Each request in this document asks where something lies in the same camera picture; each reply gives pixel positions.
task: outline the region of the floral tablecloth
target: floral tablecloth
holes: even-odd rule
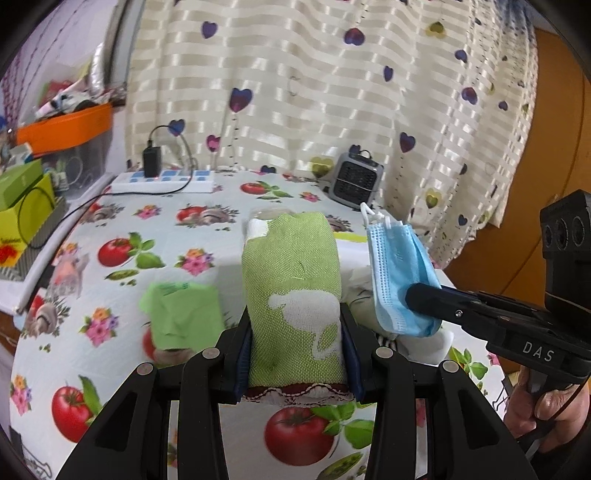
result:
[[[208,194],[103,197],[57,253],[52,282],[40,289],[25,321],[9,399],[12,428],[40,478],[57,476],[123,380],[138,364],[154,360],[149,320],[138,307],[152,282],[217,285],[230,326],[245,307],[241,253],[253,212],[321,211],[333,230],[365,234],[359,212],[329,200],[312,181],[250,171],[216,173],[216,181]],[[506,394],[496,358],[484,342],[455,325],[446,328],[455,334],[452,358],[503,415]],[[168,446],[173,479],[177,407]],[[222,406],[220,416],[231,480],[363,478],[375,406],[309,410],[243,402]],[[426,429],[420,401],[416,421],[421,476]]]

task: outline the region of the human hand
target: human hand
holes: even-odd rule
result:
[[[579,385],[572,385],[564,391],[553,390],[546,392],[534,405],[534,399],[527,392],[527,380],[530,370],[521,367],[519,380],[511,397],[505,414],[505,425],[513,435],[520,437],[535,428],[535,420],[549,420]],[[574,439],[585,423],[589,413],[589,386],[586,384],[570,405],[556,418],[554,429],[542,440],[539,451],[541,453],[565,445]]]

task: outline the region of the white power strip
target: white power strip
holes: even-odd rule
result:
[[[215,172],[195,170],[191,182],[182,190],[183,193],[211,193],[215,186]],[[166,193],[179,189],[187,183],[188,175],[180,170],[164,170],[155,178],[144,177],[143,171],[122,173],[111,183],[113,193]]]

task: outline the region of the face mask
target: face mask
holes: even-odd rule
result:
[[[408,288],[415,283],[441,287],[427,251],[410,225],[403,225],[387,213],[374,213],[364,203],[361,213],[367,227],[379,324],[387,332],[399,335],[433,335],[441,320],[414,313],[405,301]]]

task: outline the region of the green paper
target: green paper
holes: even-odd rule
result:
[[[160,350],[215,346],[225,329],[217,288],[197,283],[151,284],[139,302]]]

